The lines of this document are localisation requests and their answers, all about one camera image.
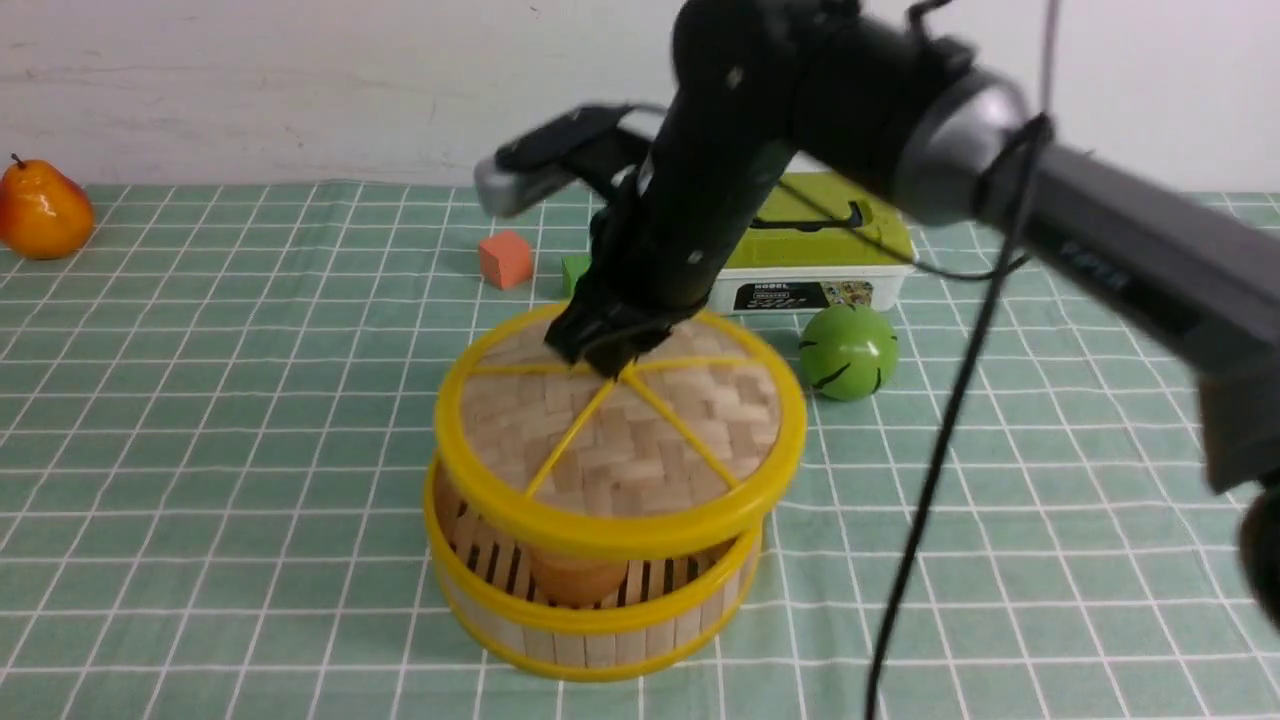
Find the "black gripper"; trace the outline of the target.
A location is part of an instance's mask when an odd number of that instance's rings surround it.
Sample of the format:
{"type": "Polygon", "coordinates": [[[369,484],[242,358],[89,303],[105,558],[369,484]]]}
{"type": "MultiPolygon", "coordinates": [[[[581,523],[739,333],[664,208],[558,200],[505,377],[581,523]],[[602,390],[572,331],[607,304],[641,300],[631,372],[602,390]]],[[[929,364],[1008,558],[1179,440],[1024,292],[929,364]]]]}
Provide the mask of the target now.
{"type": "Polygon", "coordinates": [[[545,345],[604,378],[662,346],[708,302],[794,149],[724,131],[666,129],[623,197],[545,345]]]}

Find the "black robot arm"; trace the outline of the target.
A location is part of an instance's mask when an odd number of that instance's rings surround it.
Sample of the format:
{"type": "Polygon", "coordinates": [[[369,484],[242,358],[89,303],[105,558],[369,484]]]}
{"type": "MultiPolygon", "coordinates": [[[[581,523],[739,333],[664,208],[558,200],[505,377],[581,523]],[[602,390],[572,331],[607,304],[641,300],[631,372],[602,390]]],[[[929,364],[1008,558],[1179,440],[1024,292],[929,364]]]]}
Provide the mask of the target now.
{"type": "Polygon", "coordinates": [[[700,310],[797,152],[922,224],[997,229],[1183,360],[1206,478],[1262,495],[1244,578],[1277,620],[1277,240],[1053,138],[1018,88],[952,38],[855,1],[687,1],[677,91],[547,332],[602,375],[700,310]]]}

